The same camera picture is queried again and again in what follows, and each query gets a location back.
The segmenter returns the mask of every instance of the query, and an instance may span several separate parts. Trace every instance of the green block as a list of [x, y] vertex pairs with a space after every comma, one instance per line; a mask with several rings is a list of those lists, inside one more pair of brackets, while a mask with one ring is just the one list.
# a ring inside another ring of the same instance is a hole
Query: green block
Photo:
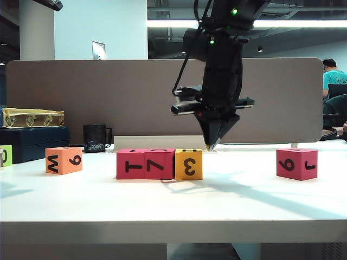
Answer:
[[0, 145], [3, 149], [2, 160], [4, 162], [4, 167], [12, 165], [12, 146], [11, 145]]

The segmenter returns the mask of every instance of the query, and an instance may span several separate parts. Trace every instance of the black chair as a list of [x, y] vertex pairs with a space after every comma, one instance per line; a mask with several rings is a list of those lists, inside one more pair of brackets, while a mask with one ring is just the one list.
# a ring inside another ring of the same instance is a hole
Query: black chair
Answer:
[[328, 84], [329, 99], [347, 94], [347, 84]]
[[337, 136], [334, 127], [342, 127], [347, 121], [347, 94], [338, 95], [323, 103], [323, 129], [330, 133], [323, 135], [321, 141], [330, 139], [344, 139], [347, 141], [347, 132]]

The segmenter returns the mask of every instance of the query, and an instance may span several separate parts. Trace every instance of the ceiling light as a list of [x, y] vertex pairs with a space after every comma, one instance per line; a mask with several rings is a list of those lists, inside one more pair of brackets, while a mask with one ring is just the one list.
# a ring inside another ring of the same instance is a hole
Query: ceiling light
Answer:
[[[147, 27], [195, 28], [197, 20], [148, 20]], [[259, 28], [347, 28], [347, 20], [256, 20]]]
[[346, 20], [256, 20], [254, 28], [347, 28]]
[[147, 27], [171, 27], [171, 28], [190, 28], [196, 27], [199, 23], [197, 20], [148, 20]]

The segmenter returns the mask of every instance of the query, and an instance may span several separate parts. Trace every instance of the mug handle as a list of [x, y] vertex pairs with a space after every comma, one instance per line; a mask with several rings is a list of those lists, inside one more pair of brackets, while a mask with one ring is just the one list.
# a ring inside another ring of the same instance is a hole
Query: mug handle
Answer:
[[107, 137], [107, 144], [105, 145], [105, 148], [109, 148], [112, 144], [112, 127], [106, 127], [106, 130], [109, 129], [108, 137]]

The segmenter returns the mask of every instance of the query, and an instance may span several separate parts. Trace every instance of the teal shirt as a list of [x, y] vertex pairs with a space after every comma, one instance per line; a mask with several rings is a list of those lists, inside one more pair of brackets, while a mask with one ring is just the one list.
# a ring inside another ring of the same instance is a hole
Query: teal shirt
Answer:
[[[331, 70], [327, 71], [323, 75], [323, 89], [328, 89], [328, 84], [347, 84], [347, 73], [341, 70]], [[327, 97], [324, 100], [329, 99], [329, 92], [327, 93]]]

